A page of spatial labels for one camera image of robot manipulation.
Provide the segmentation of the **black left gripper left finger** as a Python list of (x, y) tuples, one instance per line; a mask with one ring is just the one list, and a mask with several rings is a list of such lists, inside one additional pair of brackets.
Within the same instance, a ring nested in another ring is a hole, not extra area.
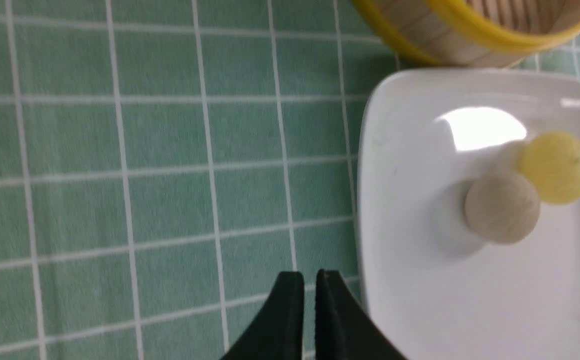
[(301, 360), (305, 282), (300, 272), (281, 271), (265, 303), (224, 360)]

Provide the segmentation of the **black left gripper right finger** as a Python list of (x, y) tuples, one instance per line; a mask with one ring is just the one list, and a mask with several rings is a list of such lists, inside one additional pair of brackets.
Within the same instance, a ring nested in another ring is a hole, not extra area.
[(404, 360), (364, 312), (339, 271), (320, 269), (315, 288), (318, 360)]

